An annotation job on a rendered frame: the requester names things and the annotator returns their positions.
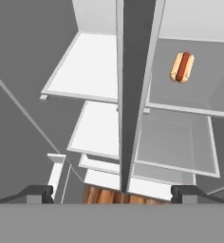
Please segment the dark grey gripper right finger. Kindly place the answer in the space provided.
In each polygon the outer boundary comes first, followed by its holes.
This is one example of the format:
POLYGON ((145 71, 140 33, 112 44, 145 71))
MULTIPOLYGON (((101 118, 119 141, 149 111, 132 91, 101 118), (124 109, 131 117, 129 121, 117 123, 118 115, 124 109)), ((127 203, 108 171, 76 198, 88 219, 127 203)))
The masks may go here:
POLYGON ((173 185, 171 187, 171 202, 178 204, 221 203, 224 197, 207 195, 195 185, 173 185))

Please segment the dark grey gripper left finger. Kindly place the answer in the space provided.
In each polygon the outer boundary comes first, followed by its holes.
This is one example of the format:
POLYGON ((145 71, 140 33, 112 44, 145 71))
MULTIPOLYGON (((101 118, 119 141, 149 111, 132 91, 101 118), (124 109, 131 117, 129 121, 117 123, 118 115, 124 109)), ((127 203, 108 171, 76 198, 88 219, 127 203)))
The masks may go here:
POLYGON ((39 203, 51 204, 53 187, 51 185, 29 185, 16 195, 0 199, 0 203, 39 203))

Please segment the glass fridge shelf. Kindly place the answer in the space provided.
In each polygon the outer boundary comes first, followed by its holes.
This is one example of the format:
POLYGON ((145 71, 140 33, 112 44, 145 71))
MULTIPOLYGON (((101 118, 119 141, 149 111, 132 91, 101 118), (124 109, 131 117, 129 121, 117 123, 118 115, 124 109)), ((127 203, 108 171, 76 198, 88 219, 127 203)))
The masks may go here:
POLYGON ((159 39, 153 61, 148 107, 224 117, 224 43, 159 39), (170 79, 176 56, 195 56, 189 80, 170 79))
POLYGON ((219 178, 211 118, 152 109, 141 119, 135 163, 219 178))
POLYGON ((135 163, 133 165, 132 177, 153 180, 171 185, 196 185, 195 174, 139 163, 135 163))

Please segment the white freezer shelf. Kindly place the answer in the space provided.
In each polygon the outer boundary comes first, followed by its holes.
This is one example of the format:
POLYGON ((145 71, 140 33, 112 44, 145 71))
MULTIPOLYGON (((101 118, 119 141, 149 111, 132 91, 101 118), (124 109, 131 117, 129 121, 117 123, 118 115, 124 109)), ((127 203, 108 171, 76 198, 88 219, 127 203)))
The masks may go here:
POLYGON ((97 171, 116 174, 116 175, 120 173, 119 164, 105 162, 101 160, 89 159, 85 154, 81 155, 79 166, 85 169, 97 170, 97 171))
POLYGON ((66 148, 92 156, 119 158, 119 116, 113 103, 85 102, 66 148))
POLYGON ((120 190, 120 177, 118 175, 91 169, 86 171, 84 183, 117 191, 120 190))
POLYGON ((116 36, 79 31, 41 94, 116 103, 116 36))

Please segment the grey freezer door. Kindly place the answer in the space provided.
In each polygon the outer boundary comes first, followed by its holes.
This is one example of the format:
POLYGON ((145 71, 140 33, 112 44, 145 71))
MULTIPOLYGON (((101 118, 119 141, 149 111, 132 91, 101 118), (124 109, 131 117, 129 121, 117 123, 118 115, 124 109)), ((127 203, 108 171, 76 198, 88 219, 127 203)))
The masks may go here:
POLYGON ((79 154, 67 151, 83 107, 41 91, 78 28, 71 0, 0 0, 0 198, 46 184, 64 154, 55 200, 83 199, 79 154))

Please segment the grey fridge freezer cabinet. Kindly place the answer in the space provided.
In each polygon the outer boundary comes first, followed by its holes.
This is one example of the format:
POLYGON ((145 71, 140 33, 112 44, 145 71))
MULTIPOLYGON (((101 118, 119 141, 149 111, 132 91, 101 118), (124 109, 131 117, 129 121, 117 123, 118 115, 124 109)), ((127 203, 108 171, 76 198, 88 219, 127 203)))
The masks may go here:
MULTIPOLYGON (((160 109, 146 105, 157 43, 159 39, 224 43, 224 0, 116 0, 114 16, 118 99, 113 104, 119 116, 119 158, 85 155, 119 164, 119 191, 168 201, 173 185, 132 177, 142 116, 160 109)), ((208 195, 224 197, 224 117, 208 117, 220 177, 195 174, 195 186, 208 195)))

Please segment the white door bin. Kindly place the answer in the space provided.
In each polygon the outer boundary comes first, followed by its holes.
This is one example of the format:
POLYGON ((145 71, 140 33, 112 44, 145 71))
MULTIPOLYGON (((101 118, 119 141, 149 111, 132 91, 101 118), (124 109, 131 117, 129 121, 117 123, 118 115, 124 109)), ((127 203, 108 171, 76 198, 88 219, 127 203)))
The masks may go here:
POLYGON ((65 164, 66 155, 62 154, 47 154, 47 157, 53 162, 53 167, 48 180, 48 185, 53 188, 52 198, 55 198, 61 174, 65 164))

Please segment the hot dog in bun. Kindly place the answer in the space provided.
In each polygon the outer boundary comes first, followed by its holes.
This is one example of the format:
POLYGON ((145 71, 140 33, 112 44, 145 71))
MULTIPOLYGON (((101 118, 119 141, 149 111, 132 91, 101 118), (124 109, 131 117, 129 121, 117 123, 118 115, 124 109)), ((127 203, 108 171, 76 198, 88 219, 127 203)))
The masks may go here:
POLYGON ((170 79, 181 84, 186 83, 191 75, 195 56, 190 52, 182 52, 176 56, 170 72, 170 79))

